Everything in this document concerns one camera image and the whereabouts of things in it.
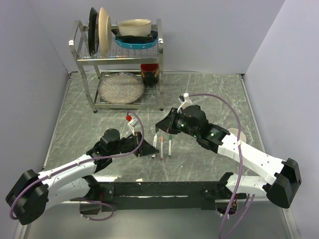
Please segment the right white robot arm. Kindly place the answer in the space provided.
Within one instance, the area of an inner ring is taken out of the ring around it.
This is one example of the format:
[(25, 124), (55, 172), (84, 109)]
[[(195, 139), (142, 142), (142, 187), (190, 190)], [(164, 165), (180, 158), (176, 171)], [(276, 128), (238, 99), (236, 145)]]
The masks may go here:
[(168, 115), (156, 123), (156, 128), (169, 134), (190, 135), (201, 147), (242, 162), (256, 173), (256, 176), (228, 174), (226, 181), (218, 186), (221, 197), (230, 198), (236, 191), (265, 196), (281, 208), (291, 206), (302, 182), (295, 160), (272, 157), (238, 140), (228, 130), (210, 123), (198, 105), (188, 106), (181, 112), (171, 108)]

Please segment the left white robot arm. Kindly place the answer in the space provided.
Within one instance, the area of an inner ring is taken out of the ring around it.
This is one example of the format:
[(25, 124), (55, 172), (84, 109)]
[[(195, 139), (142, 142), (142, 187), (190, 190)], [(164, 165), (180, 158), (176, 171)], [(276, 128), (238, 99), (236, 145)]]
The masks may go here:
[(9, 216), (27, 225), (45, 210), (65, 201), (101, 203), (107, 198), (107, 190), (94, 178), (95, 173), (109, 166), (114, 158), (158, 152), (139, 131), (121, 138), (118, 130), (108, 129), (81, 157), (51, 170), (25, 171), (5, 198), (10, 207)]

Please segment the red white marker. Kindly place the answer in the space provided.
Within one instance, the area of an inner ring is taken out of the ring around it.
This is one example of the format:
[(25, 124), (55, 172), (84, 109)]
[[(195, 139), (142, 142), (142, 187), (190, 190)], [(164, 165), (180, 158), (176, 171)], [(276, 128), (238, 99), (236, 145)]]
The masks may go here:
[(163, 160), (164, 155), (163, 155), (163, 145), (164, 145), (164, 137), (160, 137), (160, 159)]

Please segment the green white marker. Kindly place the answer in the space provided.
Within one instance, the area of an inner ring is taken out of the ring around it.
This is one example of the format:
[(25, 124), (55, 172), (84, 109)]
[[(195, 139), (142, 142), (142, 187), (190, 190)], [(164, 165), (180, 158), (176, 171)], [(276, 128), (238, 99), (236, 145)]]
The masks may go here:
[(168, 157), (172, 156), (172, 135), (169, 135), (168, 139)]

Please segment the black white marker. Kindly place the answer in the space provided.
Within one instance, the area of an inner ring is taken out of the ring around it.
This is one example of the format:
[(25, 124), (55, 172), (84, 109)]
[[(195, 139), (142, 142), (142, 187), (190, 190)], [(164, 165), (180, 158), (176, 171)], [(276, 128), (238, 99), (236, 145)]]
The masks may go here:
[[(157, 139), (158, 139), (158, 136), (157, 136), (157, 133), (155, 133), (155, 135), (154, 135), (154, 140), (153, 140), (153, 147), (154, 148), (156, 148), (157, 147)], [(157, 156), (157, 154), (155, 153), (155, 154), (153, 154), (152, 155), (152, 159), (155, 159), (156, 158), (156, 156)]]

